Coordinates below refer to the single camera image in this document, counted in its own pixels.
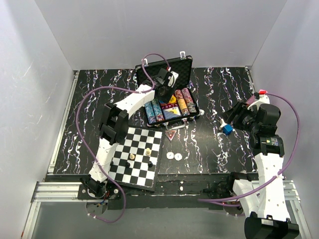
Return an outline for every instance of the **white poker chip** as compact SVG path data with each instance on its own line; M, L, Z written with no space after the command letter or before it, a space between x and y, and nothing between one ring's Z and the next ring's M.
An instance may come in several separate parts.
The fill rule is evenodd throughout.
M180 153L177 153L177 154L175 154L174 158L176 161L180 161L183 157Z
M167 157L168 159L173 159L173 158L174 158L174 153L173 153L173 152L168 152L168 153L166 154L166 157Z

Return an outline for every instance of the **white chess piece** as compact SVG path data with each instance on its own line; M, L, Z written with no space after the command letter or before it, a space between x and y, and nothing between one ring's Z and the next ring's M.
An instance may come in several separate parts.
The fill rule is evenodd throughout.
M150 150L150 148L147 148L147 149L146 149L146 155L147 155L147 156L150 156L151 152L152 152L152 151Z

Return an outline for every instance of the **white wall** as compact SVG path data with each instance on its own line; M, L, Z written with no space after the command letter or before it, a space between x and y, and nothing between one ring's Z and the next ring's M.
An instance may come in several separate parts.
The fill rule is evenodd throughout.
M287 97L301 118L301 140L286 175L295 181L313 238L319 238L319 1L288 0L252 67L257 88ZM282 102L278 133L289 157L296 135Z
M73 72L34 0L0 0L0 238L20 238Z
M286 2L35 1L73 70L133 68L147 53L182 50L195 67L252 65Z

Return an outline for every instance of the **black table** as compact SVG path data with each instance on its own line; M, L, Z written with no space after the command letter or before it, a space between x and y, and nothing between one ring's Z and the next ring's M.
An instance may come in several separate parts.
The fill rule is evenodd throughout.
M75 114L82 98L99 86L118 86L135 90L133 69L81 70L57 155L54 174L88 174L93 158L84 147L75 127ZM172 142L164 140L159 174L211 174L256 172L256 164L248 145L248 134L240 130L229 136L218 130L220 113L238 100L252 96L245 68L193 68L189 88L204 115L179 129ZM94 152L98 149L98 125L104 104L117 102L129 93L104 90L93 94L80 114L80 128ZM144 109L130 119L130 125L147 127ZM168 160L166 153L181 153L183 160Z

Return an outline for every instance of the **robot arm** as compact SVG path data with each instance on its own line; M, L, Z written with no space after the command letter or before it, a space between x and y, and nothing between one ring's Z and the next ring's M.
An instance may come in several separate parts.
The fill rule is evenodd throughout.
M154 98L168 102L176 89L177 78L178 73L160 69L159 73L154 76L155 87L152 91L132 93L122 101L105 105L99 125L99 149L96 155L98 162L94 162L89 175L80 179L93 197L100 198L105 193L104 181L107 176L101 171L98 164L106 173L109 172L115 149L125 140L128 133L129 118L146 102ZM145 81L136 91L150 90L151 85L149 81Z
M262 185L282 169L284 145L282 139L275 134L281 115L279 108L270 104L265 91L256 93L255 98L257 100L251 105L238 102L234 108L223 114L223 118L234 128L249 132L259 183ZM236 195L254 189L248 175L244 173L231 173L227 182L227 188ZM255 193L239 200L246 216L246 238L293 239L298 236L298 225L290 222L281 175L261 189L259 196Z
M140 85L137 91L142 92L142 91L147 91L149 89L151 89L151 87L148 85ZM144 94L132 93L128 97L126 97L122 101L115 103L114 105L107 104L106 114L104 114L103 116L105 116L105 119L107 119L109 117L111 109L116 108L117 110L120 110L122 112L122 115L128 116L128 118L125 118L125 116L124 117L117 116L118 117L117 120L119 123L121 123L120 126L123 128L123 131L127 132L128 119L146 102L153 100L154 95L155 95L155 91L150 91ZM107 120L102 119L101 126L100 126L100 128L104 128L106 132L108 131L108 128L109 128L107 123L110 123L110 122L107 122ZM110 141L107 139L107 137L103 137L103 134L106 132L103 132L99 139L100 144L99 144L98 152L96 154L96 158L98 159L99 164L103 167L103 169L106 172L108 172L115 149L119 145L119 143L114 142L113 144L111 144ZM100 170L99 166L97 165L97 162L94 162L93 167L90 170L89 174L91 175L91 178L95 181L103 182L107 179L107 177L104 175L104 173Z

